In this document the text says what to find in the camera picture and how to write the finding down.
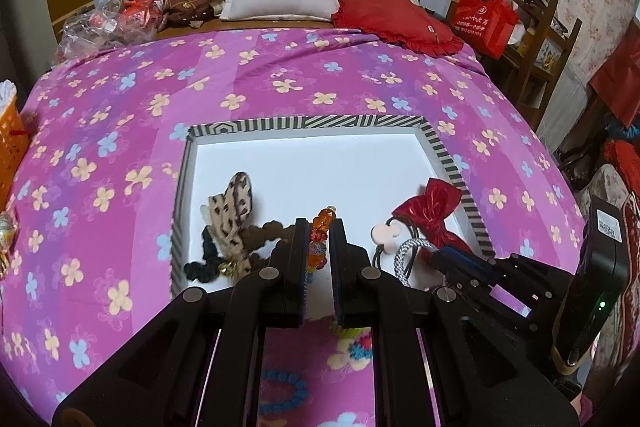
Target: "red plastic bag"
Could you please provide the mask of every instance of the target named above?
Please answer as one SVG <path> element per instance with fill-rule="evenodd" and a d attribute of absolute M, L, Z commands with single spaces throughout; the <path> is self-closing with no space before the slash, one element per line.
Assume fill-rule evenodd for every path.
<path fill-rule="evenodd" d="M 460 0 L 451 25 L 475 51 L 500 58 L 517 23 L 503 0 Z"/>

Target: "purple floral bedsheet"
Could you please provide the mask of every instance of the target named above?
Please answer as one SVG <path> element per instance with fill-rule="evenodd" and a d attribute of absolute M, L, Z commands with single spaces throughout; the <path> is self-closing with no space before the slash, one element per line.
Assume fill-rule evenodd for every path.
<path fill-rule="evenodd" d="M 354 30 L 195 34 L 67 63 L 23 111 L 34 133 L 10 198 L 2 363 L 50 420 L 170 299 L 172 207 L 191 124 L 292 114 L 416 114 L 461 170 L 497 255 L 573 271 L 584 221 L 548 153 L 468 46 L 428 58 Z M 290 345 L 283 356 L 278 346 Z M 267 427 L 371 427 L 366 334 L 331 320 L 271 331 L 266 368 L 310 396 Z M 266 383 L 265 400 L 290 393 Z"/>

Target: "red cushion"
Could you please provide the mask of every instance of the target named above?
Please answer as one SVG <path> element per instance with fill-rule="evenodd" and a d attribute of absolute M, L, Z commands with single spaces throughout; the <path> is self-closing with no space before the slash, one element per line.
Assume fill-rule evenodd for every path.
<path fill-rule="evenodd" d="M 332 20 L 337 28 L 357 28 L 431 57 L 453 55 L 464 45 L 446 24 L 409 0 L 341 0 Z"/>

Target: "braided rope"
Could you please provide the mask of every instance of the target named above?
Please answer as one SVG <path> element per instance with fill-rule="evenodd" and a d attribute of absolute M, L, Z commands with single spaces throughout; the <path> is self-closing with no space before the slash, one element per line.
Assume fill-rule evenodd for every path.
<path fill-rule="evenodd" d="M 404 258 L 406 257 L 407 252 L 409 252 L 413 247 L 424 247 L 430 252 L 435 252 L 438 249 L 438 247 L 433 243 L 430 243 L 430 241 L 420 238 L 407 239 L 402 243 L 402 245 L 400 245 L 400 248 L 398 248 L 398 252 L 396 252 L 396 256 L 394 257 L 394 272 L 396 272 L 396 277 L 405 286 L 409 286 L 409 281 L 404 274 Z"/>

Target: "metal screw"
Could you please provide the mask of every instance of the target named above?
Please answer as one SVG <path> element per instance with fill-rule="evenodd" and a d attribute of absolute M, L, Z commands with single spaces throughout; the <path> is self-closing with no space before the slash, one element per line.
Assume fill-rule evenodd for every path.
<path fill-rule="evenodd" d="M 360 273 L 365 279 L 368 279 L 370 281 L 374 281 L 375 279 L 378 279 L 380 277 L 380 270 L 375 266 L 366 266 L 361 270 Z"/>
<path fill-rule="evenodd" d="M 442 288 L 438 288 L 438 291 L 436 291 L 436 295 L 442 301 L 451 302 L 456 300 L 457 293 L 453 288 L 443 286 Z"/>
<path fill-rule="evenodd" d="M 204 295 L 204 291 L 202 288 L 197 288 L 196 286 L 192 286 L 191 288 L 187 288 L 182 294 L 182 298 L 187 302 L 198 302 L 202 299 Z"/>
<path fill-rule="evenodd" d="M 277 268 L 274 268 L 273 266 L 267 266 L 260 270 L 260 277 L 262 279 L 265 279 L 266 281 L 273 280 L 278 275 L 280 275 L 280 272 L 278 271 Z"/>

